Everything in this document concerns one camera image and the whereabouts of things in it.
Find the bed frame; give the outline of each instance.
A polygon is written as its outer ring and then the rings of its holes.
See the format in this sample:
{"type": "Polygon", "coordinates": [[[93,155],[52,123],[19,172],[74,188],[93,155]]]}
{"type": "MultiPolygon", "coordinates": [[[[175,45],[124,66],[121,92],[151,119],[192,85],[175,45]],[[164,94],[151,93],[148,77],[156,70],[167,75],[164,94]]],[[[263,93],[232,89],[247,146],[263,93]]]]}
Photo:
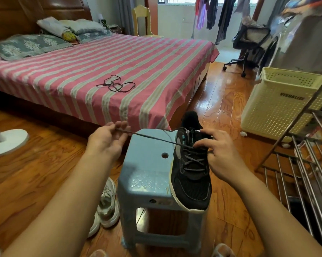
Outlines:
{"type": "MultiPolygon", "coordinates": [[[[0,40],[14,34],[38,33],[36,21],[48,16],[56,19],[92,20],[87,0],[0,0],[0,40]]],[[[172,129],[180,125],[181,117],[187,110],[198,87],[206,79],[210,63],[200,73],[195,85],[186,96],[185,102],[176,109],[169,125],[172,129]]],[[[42,120],[72,133],[88,137],[98,125],[82,121],[76,117],[55,112],[42,105],[37,105],[12,95],[0,92],[0,109],[22,111],[25,115],[42,120]]]]}

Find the yellow wooden chair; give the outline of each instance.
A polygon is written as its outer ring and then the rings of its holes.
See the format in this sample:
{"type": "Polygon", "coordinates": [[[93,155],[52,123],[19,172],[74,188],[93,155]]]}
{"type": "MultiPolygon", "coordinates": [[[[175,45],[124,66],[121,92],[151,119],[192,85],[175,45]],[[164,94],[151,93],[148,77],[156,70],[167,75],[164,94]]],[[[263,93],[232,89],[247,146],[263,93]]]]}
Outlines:
{"type": "Polygon", "coordinates": [[[137,24],[137,18],[139,17],[147,17],[147,35],[144,35],[142,37],[154,37],[154,38],[162,38],[163,36],[154,35],[151,33],[150,25],[151,25],[151,19],[150,19],[150,10],[149,8],[144,7],[143,5],[139,5],[136,8],[133,8],[133,18],[134,18],[134,35],[138,36],[138,24],[137,24]]]}

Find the metal rack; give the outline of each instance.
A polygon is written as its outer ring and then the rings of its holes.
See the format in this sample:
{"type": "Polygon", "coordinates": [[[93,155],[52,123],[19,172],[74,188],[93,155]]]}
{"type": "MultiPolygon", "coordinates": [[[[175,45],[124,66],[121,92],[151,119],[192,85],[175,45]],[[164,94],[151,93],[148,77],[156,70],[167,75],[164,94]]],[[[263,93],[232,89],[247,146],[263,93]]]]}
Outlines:
{"type": "Polygon", "coordinates": [[[256,168],[256,172],[260,172],[265,175],[266,186],[269,186],[269,171],[275,174],[276,185],[279,193],[280,202],[283,203],[288,211],[292,213],[292,209],[290,206],[290,196],[288,195],[288,185],[286,184],[285,177],[292,179],[293,184],[295,185],[296,190],[296,198],[300,201],[301,208],[303,210],[303,214],[305,217],[306,228],[309,233],[314,236],[320,243],[322,244],[322,161],[319,161],[317,155],[315,154],[311,143],[313,143],[322,158],[322,140],[310,138],[310,137],[301,137],[296,134],[292,134],[290,131],[294,127],[294,125],[300,120],[300,118],[305,113],[310,113],[317,124],[320,126],[322,130],[322,111],[311,110],[309,109],[313,101],[318,97],[318,95],[322,91],[322,85],[320,88],[313,94],[312,98],[306,103],[300,114],[292,121],[292,123],[286,128],[283,135],[276,141],[273,145],[271,151],[264,157],[262,162],[256,168]],[[284,153],[277,152],[276,147],[281,144],[281,141],[284,137],[289,136],[293,139],[294,144],[294,152],[295,156],[287,155],[284,153]],[[302,157],[300,148],[296,142],[296,139],[301,139],[304,142],[307,150],[309,151],[311,158],[313,161],[306,160],[302,157]],[[266,160],[274,154],[276,156],[278,169],[270,168],[265,165],[266,160]],[[280,164],[280,158],[287,158],[289,164],[291,166],[292,174],[288,174],[283,172],[280,164]],[[309,218],[308,212],[313,213],[314,218],[309,218]],[[314,232],[313,226],[318,228],[318,236],[317,233],[314,232]]]}

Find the stool leg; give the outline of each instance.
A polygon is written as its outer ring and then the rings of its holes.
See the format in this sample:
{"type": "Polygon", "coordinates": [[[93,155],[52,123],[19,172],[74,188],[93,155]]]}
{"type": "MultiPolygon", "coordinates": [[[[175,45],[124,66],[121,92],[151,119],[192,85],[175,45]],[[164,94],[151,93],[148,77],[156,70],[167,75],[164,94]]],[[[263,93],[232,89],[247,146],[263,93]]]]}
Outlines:
{"type": "Polygon", "coordinates": [[[134,237],[136,228],[136,209],[125,208],[120,209],[120,223],[122,225],[123,237],[121,244],[125,249],[135,247],[134,237]]]}
{"type": "Polygon", "coordinates": [[[204,216],[206,215],[188,214],[185,240],[189,242],[189,248],[186,250],[191,254],[198,254],[200,252],[200,248],[202,247],[201,233],[204,216]]]}

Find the forearm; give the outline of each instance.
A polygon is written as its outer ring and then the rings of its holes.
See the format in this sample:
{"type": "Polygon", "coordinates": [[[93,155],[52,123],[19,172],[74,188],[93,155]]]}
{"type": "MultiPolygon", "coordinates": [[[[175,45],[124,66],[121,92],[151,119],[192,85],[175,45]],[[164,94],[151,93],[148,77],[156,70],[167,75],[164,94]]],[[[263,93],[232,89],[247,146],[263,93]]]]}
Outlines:
{"type": "Polygon", "coordinates": [[[256,226],[267,257],[322,256],[322,247],[252,173],[235,189],[256,226]]]}
{"type": "Polygon", "coordinates": [[[3,257],[79,256],[111,166],[110,157],[85,153],[60,190],[3,257]]]}

